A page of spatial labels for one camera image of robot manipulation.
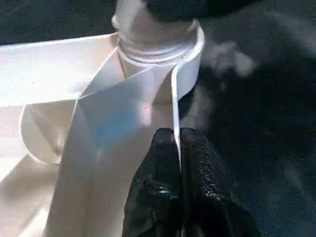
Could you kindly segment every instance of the hand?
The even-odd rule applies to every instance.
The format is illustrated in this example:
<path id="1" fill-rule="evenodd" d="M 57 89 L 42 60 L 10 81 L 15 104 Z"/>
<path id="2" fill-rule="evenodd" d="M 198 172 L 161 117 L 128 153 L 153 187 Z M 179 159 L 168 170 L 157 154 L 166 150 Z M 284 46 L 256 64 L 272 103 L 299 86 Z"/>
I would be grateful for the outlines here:
<path id="1" fill-rule="evenodd" d="M 184 128 L 181 143 L 182 174 L 173 131 L 155 133 L 130 186 L 122 237 L 175 237 L 183 224 L 188 237 L 260 236 L 206 137 Z"/>
<path id="2" fill-rule="evenodd" d="M 259 0 L 143 0 L 162 22 L 220 17 Z"/>

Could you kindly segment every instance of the finger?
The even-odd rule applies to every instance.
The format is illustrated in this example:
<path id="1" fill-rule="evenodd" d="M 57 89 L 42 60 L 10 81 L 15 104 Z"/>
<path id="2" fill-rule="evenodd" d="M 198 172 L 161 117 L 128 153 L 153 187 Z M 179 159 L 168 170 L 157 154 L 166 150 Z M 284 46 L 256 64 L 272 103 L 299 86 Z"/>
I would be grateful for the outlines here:
<path id="1" fill-rule="evenodd" d="M 182 223 L 181 193 L 173 131 L 159 129 L 130 186 L 122 236 L 176 236 Z"/>
<path id="2" fill-rule="evenodd" d="M 183 166 L 195 199 L 235 198 L 234 179 L 214 146 L 200 132 L 181 129 Z"/>

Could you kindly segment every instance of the white cardboard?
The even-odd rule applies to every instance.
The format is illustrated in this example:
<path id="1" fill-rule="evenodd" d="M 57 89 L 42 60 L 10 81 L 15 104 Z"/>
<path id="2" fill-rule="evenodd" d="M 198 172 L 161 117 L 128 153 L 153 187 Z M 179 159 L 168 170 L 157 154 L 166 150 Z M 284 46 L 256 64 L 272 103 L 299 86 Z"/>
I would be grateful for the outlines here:
<path id="1" fill-rule="evenodd" d="M 0 46 L 0 106 L 77 99 L 117 34 Z"/>
<path id="2" fill-rule="evenodd" d="M 74 106 L 75 100 L 65 100 L 24 107 L 20 134 L 33 159 L 44 164 L 59 164 Z"/>
<path id="3" fill-rule="evenodd" d="M 203 44 L 199 29 L 195 48 L 173 72 L 171 67 L 147 68 L 113 86 L 104 84 L 96 93 L 82 94 L 45 236 L 121 236 L 131 179 L 158 128 L 179 133 L 177 103 L 196 82 Z M 105 70 L 102 78 L 107 77 Z"/>

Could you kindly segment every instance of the black object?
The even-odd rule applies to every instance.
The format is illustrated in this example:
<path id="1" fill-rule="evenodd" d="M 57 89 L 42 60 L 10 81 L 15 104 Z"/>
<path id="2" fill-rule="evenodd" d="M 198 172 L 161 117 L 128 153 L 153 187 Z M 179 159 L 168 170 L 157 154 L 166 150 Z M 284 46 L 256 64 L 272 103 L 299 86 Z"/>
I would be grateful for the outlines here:
<path id="1" fill-rule="evenodd" d="M 163 22 L 220 17 L 258 0 L 143 0 L 153 16 Z"/>
<path id="2" fill-rule="evenodd" d="M 125 205 L 123 237 L 175 237 L 182 227 L 181 174 L 173 131 L 156 131 Z"/>

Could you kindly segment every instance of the gloved hand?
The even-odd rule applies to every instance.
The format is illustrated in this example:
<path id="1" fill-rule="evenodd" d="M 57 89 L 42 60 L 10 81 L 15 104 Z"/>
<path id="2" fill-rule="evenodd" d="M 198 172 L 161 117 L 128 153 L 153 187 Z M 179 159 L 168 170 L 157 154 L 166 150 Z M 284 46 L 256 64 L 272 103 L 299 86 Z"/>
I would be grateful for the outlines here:
<path id="1" fill-rule="evenodd" d="M 182 174 L 171 129 L 159 129 L 130 186 L 123 237 L 260 236 L 234 180 L 206 137 L 181 130 Z"/>
<path id="2" fill-rule="evenodd" d="M 153 16 L 163 22 L 219 17 L 258 0 L 143 0 Z"/>

